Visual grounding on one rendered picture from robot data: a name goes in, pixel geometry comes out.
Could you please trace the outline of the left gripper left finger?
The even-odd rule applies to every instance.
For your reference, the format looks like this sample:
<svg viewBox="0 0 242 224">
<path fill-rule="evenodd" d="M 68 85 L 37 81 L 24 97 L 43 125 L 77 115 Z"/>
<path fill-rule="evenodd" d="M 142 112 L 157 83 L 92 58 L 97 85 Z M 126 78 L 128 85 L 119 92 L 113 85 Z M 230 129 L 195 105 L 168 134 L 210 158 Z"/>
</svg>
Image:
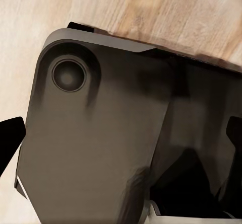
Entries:
<svg viewBox="0 0 242 224">
<path fill-rule="evenodd" d="M 21 116 L 0 122 L 0 177 L 26 135 Z"/>
</svg>

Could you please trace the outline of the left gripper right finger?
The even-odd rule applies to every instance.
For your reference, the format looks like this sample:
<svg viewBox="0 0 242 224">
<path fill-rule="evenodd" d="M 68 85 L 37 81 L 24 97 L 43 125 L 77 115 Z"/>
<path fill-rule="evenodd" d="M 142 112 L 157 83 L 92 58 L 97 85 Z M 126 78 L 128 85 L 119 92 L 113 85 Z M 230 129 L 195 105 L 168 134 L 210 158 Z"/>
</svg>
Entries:
<svg viewBox="0 0 242 224">
<path fill-rule="evenodd" d="M 242 157 L 242 118 L 230 116 L 226 134 Z"/>
</svg>

